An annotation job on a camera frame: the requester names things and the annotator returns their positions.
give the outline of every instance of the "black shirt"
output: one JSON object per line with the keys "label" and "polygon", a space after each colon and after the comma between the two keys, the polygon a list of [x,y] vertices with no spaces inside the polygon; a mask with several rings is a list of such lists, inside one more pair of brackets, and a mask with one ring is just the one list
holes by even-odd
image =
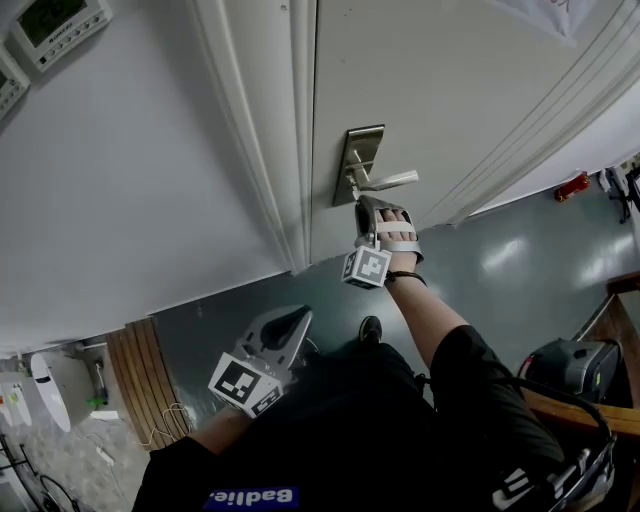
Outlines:
{"label": "black shirt", "polygon": [[351,342],[300,375],[231,448],[185,438],[152,452],[141,510],[491,509],[500,472],[563,459],[469,326],[434,356],[434,410],[389,345]]}

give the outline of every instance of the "white wall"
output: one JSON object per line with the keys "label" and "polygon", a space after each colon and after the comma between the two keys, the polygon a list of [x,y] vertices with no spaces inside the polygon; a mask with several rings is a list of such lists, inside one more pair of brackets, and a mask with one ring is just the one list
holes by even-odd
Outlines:
{"label": "white wall", "polygon": [[640,151],[640,82],[542,165],[476,213],[554,187],[581,171],[612,167]]}
{"label": "white wall", "polygon": [[186,6],[152,3],[118,0],[0,126],[0,351],[287,270]]}

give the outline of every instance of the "hand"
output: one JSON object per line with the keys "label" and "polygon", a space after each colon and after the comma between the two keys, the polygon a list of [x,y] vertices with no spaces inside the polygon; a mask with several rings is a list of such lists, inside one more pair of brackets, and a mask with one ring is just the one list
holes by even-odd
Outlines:
{"label": "hand", "polygon": [[[400,210],[381,210],[376,211],[376,220],[378,222],[395,222],[395,221],[406,221],[406,219],[400,213]],[[396,240],[398,242],[401,241],[415,241],[418,239],[415,233],[400,233],[400,232],[391,232],[391,233],[379,233],[378,236],[380,240]],[[416,262],[418,261],[418,255],[415,252],[394,252],[391,258],[391,263],[389,264],[389,270],[392,272],[403,271],[403,272],[415,272],[416,270]]]}

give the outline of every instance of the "red object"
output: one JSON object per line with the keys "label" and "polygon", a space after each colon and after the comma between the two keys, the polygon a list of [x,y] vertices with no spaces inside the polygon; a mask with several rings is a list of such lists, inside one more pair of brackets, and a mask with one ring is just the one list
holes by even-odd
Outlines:
{"label": "red object", "polygon": [[571,181],[556,189],[556,191],[554,192],[556,201],[561,203],[562,201],[569,199],[572,195],[577,194],[581,190],[589,188],[590,184],[591,180],[589,180],[589,176],[587,176],[587,173],[580,173],[579,176],[576,176]]}

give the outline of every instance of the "door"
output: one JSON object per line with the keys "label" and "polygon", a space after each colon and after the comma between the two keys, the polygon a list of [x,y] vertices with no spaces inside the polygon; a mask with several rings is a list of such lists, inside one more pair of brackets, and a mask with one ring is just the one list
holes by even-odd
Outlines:
{"label": "door", "polygon": [[319,0],[312,262],[353,246],[353,204],[332,206],[346,130],[384,124],[371,178],[420,181],[374,195],[419,228],[447,222],[573,122],[572,100],[614,80],[598,66],[633,9],[598,2],[569,46],[485,1]]}

